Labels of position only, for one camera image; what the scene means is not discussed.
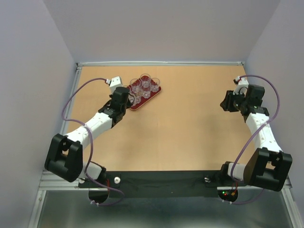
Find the clear glass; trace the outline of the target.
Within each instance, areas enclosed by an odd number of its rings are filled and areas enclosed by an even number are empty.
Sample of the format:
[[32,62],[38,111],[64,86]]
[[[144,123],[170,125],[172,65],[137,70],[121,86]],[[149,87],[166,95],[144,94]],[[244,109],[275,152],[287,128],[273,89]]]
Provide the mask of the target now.
[[157,93],[160,88],[160,80],[158,78],[151,78],[150,89],[152,92]]
[[138,93],[141,89],[141,81],[140,79],[134,78],[130,81],[131,91],[133,93]]
[[134,94],[134,95],[135,95],[135,98],[129,96],[129,100],[130,100],[131,102],[134,102],[134,103],[133,103],[133,106],[137,105],[137,104],[140,102],[140,98],[141,98],[140,96],[138,96],[138,95],[136,95],[136,94]]
[[144,87],[144,86],[141,86],[141,93],[142,93],[142,97],[145,98],[145,99],[148,99],[150,98],[151,96],[151,89],[150,87]]
[[148,88],[150,86],[151,76],[149,74],[142,74],[140,76],[140,81],[144,88]]

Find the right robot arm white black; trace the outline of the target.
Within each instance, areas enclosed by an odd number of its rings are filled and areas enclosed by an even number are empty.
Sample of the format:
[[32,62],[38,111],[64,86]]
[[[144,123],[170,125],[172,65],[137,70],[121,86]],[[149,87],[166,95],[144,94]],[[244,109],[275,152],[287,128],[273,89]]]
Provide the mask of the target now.
[[280,191],[285,183],[293,159],[276,142],[268,109],[262,106],[264,93],[262,86],[240,84],[235,90],[228,90],[220,104],[224,111],[241,113],[255,146],[247,164],[225,162],[223,166],[227,169],[218,177],[223,185],[239,180],[246,185]]

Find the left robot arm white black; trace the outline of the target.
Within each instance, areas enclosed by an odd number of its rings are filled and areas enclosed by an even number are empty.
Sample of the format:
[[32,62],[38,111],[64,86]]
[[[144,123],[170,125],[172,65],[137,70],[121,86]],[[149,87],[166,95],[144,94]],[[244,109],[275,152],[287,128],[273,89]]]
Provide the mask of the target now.
[[103,186],[105,168],[91,162],[84,163],[83,149],[120,122],[129,107],[129,89],[117,87],[110,100],[88,122],[81,123],[80,127],[66,135],[56,134],[52,138],[45,169],[68,182],[89,178],[95,187]]

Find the red lacquer tray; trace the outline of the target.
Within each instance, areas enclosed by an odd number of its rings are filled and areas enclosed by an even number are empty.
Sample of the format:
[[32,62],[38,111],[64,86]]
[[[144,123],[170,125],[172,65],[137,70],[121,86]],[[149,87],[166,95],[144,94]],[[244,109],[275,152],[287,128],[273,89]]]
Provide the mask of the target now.
[[133,104],[130,107],[133,111],[152,100],[162,90],[158,78],[150,79],[147,77],[146,79],[133,79],[131,82],[132,84],[128,87],[131,89],[130,98],[134,99]]

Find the white knob on base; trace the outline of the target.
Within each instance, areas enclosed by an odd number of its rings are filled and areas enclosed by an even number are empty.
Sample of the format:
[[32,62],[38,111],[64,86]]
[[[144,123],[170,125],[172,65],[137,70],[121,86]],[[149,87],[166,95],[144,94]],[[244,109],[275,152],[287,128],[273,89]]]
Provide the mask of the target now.
[[119,184],[121,182],[121,178],[120,177],[115,177],[114,178],[114,183],[115,184]]

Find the black base bar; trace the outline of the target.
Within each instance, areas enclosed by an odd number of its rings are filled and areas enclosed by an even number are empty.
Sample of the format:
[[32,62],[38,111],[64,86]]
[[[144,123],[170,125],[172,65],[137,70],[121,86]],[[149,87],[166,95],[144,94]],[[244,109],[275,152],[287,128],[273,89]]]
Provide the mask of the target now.
[[[120,177],[119,184],[114,178]],[[236,184],[220,170],[213,171],[107,171],[102,189],[86,179],[80,189],[88,189],[90,196],[108,195],[110,199],[218,197],[218,190],[235,190]]]

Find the circuit board with leds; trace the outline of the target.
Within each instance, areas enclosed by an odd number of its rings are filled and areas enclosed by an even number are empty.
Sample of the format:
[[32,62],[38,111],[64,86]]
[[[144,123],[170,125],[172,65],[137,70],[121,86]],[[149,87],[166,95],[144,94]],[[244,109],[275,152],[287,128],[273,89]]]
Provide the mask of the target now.
[[235,202],[238,198],[238,190],[218,190],[218,196],[224,201]]

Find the aluminium table frame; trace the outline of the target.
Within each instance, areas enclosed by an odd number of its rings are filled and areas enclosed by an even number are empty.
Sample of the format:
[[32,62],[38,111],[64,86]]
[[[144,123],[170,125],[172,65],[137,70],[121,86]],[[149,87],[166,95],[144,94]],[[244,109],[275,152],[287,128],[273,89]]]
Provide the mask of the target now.
[[[81,87],[68,109],[87,121],[108,97],[93,78],[120,76],[124,84],[142,74],[160,79],[162,91],[137,111],[128,111],[112,130],[94,141],[93,160],[111,171],[217,170],[236,159],[250,138],[237,113],[219,104],[233,79],[245,73],[240,63],[93,63],[79,66]],[[49,172],[41,178],[32,228],[291,228],[294,206],[282,192],[242,187],[237,205],[220,198],[127,198],[105,207],[91,205],[88,191]]]

